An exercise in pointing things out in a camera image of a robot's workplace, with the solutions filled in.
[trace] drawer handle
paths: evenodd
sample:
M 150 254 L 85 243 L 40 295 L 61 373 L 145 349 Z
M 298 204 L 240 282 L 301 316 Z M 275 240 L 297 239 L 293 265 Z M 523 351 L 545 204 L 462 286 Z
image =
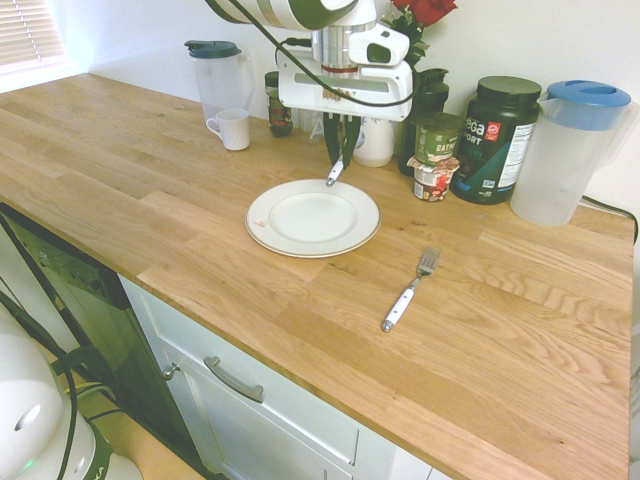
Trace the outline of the drawer handle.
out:
M 173 374 L 176 373 L 176 370 L 180 371 L 180 367 L 175 363 L 172 363 L 170 367 L 167 367 L 162 371 L 162 379 L 165 382 L 168 382 L 173 378 Z
M 255 387 L 249 387 L 242 382 L 239 382 L 235 378 L 229 376 L 224 370 L 220 368 L 220 357 L 205 358 L 204 364 L 207 366 L 211 373 L 220 379 L 222 383 L 227 385 L 232 390 L 235 390 L 240 395 L 244 395 L 249 400 L 253 400 L 257 403 L 264 402 L 264 388 L 262 385 L 256 385 Z

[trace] black container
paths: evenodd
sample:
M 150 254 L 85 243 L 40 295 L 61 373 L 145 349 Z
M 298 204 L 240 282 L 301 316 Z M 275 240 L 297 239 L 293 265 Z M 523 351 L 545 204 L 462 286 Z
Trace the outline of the black container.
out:
M 415 120 L 423 113 L 442 112 L 444 102 L 449 98 L 449 86 L 444 83 L 444 76 L 449 73 L 444 68 L 431 68 L 420 72 L 418 91 L 413 97 L 411 113 L 402 123 L 400 135 L 400 153 L 396 155 L 398 170 L 404 175 L 413 177 L 413 167 L 407 162 L 416 151 Z
M 485 77 L 467 108 L 451 191 L 483 205 L 511 198 L 524 161 L 542 87 L 516 77 Z

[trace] spice jar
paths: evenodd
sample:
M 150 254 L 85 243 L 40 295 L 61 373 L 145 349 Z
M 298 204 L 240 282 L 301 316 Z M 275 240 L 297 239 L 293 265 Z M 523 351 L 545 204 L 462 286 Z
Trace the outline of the spice jar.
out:
M 269 100 L 269 129 L 274 137 L 286 137 L 293 130 L 291 109 L 285 107 L 278 96 L 278 72 L 264 76 L 265 92 Z

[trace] blue pitcher lid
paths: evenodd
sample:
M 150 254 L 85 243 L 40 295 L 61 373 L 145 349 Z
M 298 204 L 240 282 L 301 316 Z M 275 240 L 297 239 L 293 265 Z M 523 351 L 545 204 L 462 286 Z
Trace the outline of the blue pitcher lid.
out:
M 631 103 L 631 96 L 605 83 L 588 80 L 556 82 L 547 89 L 549 98 L 561 98 L 582 105 L 623 107 Z
M 226 58 L 241 53 L 235 43 L 221 40 L 189 40 L 184 46 L 189 49 L 189 55 L 194 58 Z

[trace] green can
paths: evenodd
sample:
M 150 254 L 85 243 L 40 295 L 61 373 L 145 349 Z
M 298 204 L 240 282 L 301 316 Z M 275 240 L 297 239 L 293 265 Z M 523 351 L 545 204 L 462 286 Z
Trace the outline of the green can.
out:
M 455 153 L 464 127 L 464 119 L 442 112 L 429 112 L 416 117 L 415 158 L 435 167 Z
M 460 169 L 451 182 L 456 196 L 483 205 L 511 198 L 540 113 L 541 91 L 537 83 L 517 77 L 478 82 L 458 148 Z

